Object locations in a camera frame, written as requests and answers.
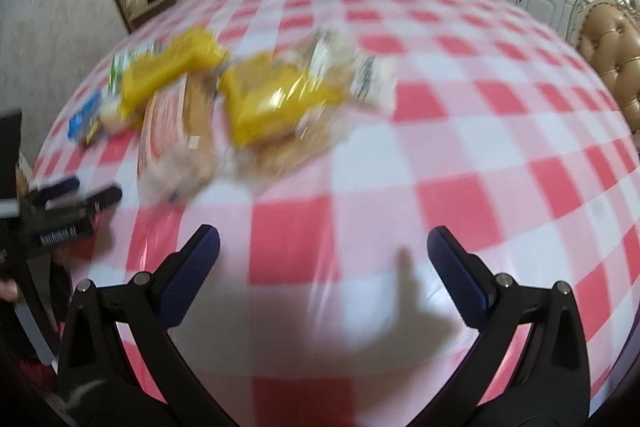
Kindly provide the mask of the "blue snack packet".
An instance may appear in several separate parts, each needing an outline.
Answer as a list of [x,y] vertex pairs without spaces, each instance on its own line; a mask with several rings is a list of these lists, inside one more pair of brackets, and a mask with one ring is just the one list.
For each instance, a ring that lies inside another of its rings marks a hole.
[[89,147],[103,132],[100,110],[103,92],[96,90],[68,121],[67,138],[82,147]]

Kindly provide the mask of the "red white bread package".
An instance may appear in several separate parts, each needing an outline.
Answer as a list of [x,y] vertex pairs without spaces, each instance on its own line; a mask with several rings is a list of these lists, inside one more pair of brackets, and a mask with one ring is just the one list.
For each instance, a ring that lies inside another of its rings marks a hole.
[[189,72],[157,91],[146,106],[137,182],[141,202],[186,200],[213,179],[213,77]]

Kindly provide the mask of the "green white snack packet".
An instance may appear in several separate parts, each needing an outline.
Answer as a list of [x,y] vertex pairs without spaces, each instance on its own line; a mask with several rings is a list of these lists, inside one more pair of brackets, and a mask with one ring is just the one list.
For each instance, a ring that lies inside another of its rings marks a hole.
[[110,73],[108,74],[105,92],[108,95],[118,95],[120,92],[120,84],[122,83],[122,76],[130,64],[137,61],[137,59],[143,55],[157,54],[159,50],[160,43],[156,40],[149,40],[115,53],[111,60]]

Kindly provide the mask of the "yellow snack package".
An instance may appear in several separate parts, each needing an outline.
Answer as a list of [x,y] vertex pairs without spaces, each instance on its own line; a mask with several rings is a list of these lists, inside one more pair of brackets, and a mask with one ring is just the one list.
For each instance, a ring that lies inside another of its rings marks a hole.
[[228,49],[212,32],[198,26],[183,31],[160,53],[141,55],[125,69],[120,85],[120,116],[134,115],[156,91],[182,75],[216,69],[228,57]]

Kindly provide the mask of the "yellow snack bag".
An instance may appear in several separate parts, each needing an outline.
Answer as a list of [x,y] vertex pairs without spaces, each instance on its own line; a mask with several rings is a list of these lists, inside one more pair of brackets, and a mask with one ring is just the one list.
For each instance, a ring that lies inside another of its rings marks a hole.
[[231,139],[244,148],[291,134],[315,109],[347,100],[343,87],[308,69],[260,52],[230,65],[218,82]]

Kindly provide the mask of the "clear bag of nuts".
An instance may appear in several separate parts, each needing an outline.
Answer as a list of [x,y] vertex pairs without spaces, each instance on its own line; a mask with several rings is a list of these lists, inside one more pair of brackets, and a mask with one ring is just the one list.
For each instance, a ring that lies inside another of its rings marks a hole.
[[320,27],[311,35],[276,53],[277,60],[295,65],[331,86],[350,101],[390,115],[396,109],[398,74],[393,57],[362,49],[341,31]]

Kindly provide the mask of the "red checkered tablecloth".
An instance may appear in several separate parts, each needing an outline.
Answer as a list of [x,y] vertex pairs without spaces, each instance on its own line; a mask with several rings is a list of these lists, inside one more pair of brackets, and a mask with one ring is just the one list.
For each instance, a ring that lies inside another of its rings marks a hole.
[[244,426],[403,426],[475,338],[427,258],[427,232],[446,225],[491,270],[573,287],[591,402],[608,397],[639,306],[639,161],[560,36],[504,0],[186,0],[126,46],[196,25],[234,54],[333,26],[396,60],[395,113],[347,114],[345,139],[265,190],[217,179],[183,205],[144,207],[134,134],[89,150],[67,136],[106,80],[99,63],[34,166],[38,184],[122,187],[74,248],[75,280],[125,282],[209,223],[220,257],[171,335],[222,407]]

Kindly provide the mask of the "beige tufted chair right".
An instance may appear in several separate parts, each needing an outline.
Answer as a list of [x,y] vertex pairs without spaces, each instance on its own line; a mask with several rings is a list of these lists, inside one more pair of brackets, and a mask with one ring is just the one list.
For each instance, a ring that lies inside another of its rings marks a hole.
[[639,0],[576,0],[566,41],[601,78],[639,135]]

